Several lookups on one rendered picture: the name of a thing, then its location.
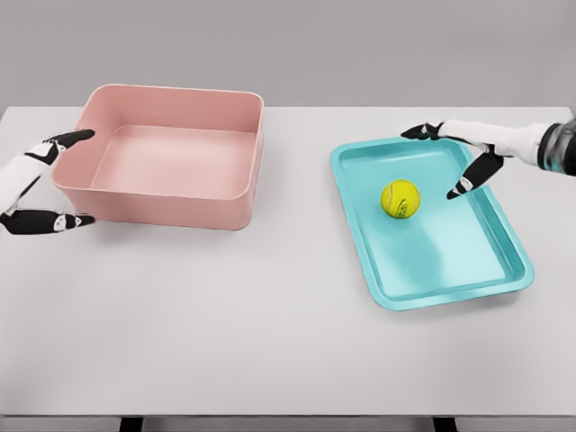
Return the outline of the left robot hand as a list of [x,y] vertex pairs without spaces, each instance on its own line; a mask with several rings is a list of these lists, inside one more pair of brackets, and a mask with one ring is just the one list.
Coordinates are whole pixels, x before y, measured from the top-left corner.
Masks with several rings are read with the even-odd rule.
[[84,129],[52,136],[0,169],[0,224],[9,233],[44,235],[95,223],[95,217],[88,214],[19,207],[20,200],[48,172],[61,153],[94,135],[94,130]]

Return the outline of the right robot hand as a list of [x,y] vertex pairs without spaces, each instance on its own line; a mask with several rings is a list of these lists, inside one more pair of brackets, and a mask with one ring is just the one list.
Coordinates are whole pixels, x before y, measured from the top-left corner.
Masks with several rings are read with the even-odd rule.
[[504,165],[505,158],[521,158],[523,145],[509,128],[468,121],[422,123],[400,134],[408,140],[450,139],[476,147],[481,154],[463,171],[448,200],[469,193],[488,182]]

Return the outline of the yellow tennis ball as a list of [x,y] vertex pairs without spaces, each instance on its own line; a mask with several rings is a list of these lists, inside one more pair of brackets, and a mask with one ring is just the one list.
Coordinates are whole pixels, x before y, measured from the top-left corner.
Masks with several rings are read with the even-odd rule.
[[409,180],[397,179],[382,190],[380,205],[383,211],[395,219],[407,219],[419,210],[419,189]]

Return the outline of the blue plastic tray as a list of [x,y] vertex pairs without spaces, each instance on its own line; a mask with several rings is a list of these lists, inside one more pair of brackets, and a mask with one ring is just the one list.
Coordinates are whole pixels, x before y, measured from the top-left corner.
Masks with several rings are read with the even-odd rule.
[[[377,139],[336,147],[330,164],[368,290],[391,311],[406,311],[526,289],[535,270],[492,190],[449,200],[473,161],[450,139]],[[419,190],[415,215],[381,207],[398,179]]]

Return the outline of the pink plastic basket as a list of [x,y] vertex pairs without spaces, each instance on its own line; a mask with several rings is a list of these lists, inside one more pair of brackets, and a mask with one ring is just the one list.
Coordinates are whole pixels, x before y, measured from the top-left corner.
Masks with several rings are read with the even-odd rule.
[[240,230],[251,221],[265,103],[243,91],[148,85],[95,89],[53,184],[99,221]]

